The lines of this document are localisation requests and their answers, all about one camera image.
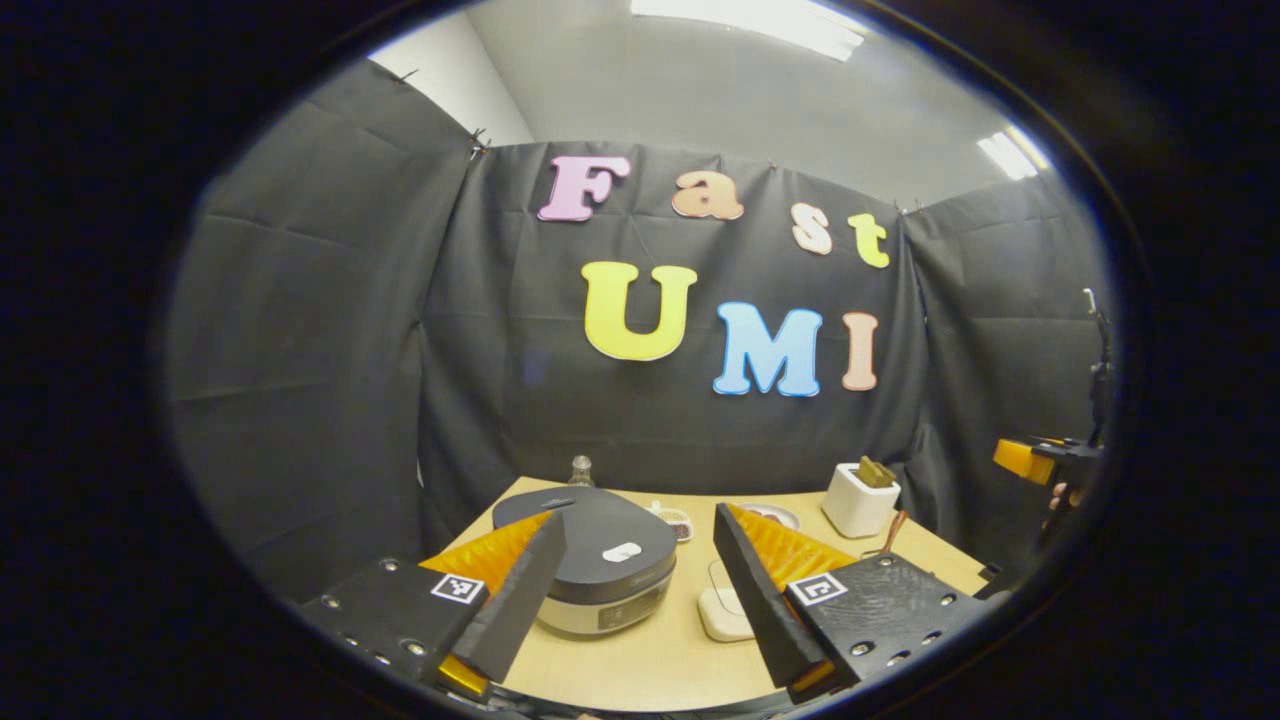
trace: white box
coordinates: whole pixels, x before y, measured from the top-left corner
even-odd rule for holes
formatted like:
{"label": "white box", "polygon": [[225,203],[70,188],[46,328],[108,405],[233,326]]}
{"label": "white box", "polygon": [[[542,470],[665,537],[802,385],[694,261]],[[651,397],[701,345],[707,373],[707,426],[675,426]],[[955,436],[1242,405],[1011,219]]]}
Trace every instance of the white box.
{"label": "white box", "polygon": [[822,511],[846,538],[877,536],[893,515],[901,486],[895,480],[887,488],[867,487],[854,471],[858,462],[836,465],[827,497],[822,498]]}

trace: ceiling light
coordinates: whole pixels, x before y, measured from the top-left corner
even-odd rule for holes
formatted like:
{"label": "ceiling light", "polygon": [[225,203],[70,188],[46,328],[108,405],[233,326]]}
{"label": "ceiling light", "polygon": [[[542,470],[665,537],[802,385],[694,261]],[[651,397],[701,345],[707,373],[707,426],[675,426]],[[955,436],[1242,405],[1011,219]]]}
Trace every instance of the ceiling light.
{"label": "ceiling light", "polygon": [[634,15],[681,18],[768,35],[845,61],[865,28],[810,0],[631,0]]}
{"label": "ceiling light", "polygon": [[982,147],[983,152],[995,160],[1010,179],[1029,178],[1036,174],[1036,167],[1032,165],[1032,161],[1002,132],[979,140],[978,147]]}
{"label": "ceiling light", "polygon": [[1027,133],[1014,126],[1009,126],[1005,128],[1005,135],[1018,143],[1018,147],[1032,159],[1032,163],[1034,163],[1037,168],[1042,170],[1048,169],[1048,160],[1044,158],[1044,154],[1039,151],[1039,147],[1036,147],[1036,143],[1032,142],[1032,138],[1027,137]]}

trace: rice cooker lid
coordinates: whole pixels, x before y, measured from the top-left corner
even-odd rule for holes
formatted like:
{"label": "rice cooker lid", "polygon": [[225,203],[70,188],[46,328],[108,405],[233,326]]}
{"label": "rice cooker lid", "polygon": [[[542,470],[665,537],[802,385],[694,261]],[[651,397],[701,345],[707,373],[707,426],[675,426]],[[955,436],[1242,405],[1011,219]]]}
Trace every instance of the rice cooker lid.
{"label": "rice cooker lid", "polygon": [[[562,505],[566,500],[573,502]],[[548,509],[564,516],[567,547],[548,592],[561,602],[603,605],[631,597],[662,580],[676,564],[671,525],[605,489],[563,487],[508,497],[493,509],[493,527]]]}

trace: white label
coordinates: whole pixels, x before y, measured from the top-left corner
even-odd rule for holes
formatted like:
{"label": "white label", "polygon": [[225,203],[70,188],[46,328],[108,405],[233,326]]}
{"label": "white label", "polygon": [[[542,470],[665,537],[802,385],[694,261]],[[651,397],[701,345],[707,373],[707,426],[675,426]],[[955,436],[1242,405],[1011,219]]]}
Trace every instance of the white label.
{"label": "white label", "polygon": [[790,583],[790,585],[795,588],[796,596],[800,597],[800,602],[806,607],[810,605],[818,605],[819,602],[827,602],[836,596],[849,592],[849,588],[840,584],[840,580],[836,578],[832,578],[831,573],[823,573],[820,575],[796,580]]}
{"label": "white label", "polygon": [[472,580],[471,578],[463,578],[462,575],[445,574],[435,587],[431,588],[431,594],[435,597],[443,597],[444,600],[452,600],[453,602],[461,602],[462,605],[471,605],[471,601],[480,594],[480,588],[484,587],[484,582]]}
{"label": "white label", "polygon": [[640,546],[634,542],[625,542],[618,547],[611,547],[600,553],[600,557],[608,560],[609,562],[622,562],[628,557],[635,557],[640,555]]}

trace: plate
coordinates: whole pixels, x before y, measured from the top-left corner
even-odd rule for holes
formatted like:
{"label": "plate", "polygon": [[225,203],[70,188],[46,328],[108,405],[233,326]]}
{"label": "plate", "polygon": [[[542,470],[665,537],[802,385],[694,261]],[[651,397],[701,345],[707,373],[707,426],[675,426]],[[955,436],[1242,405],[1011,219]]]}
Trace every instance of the plate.
{"label": "plate", "polygon": [[765,505],[763,502],[742,502],[739,505],[742,510],[754,510],[763,515],[774,515],[777,519],[787,528],[792,530],[800,529],[800,519],[796,518],[790,510],[778,507],[777,505]]}

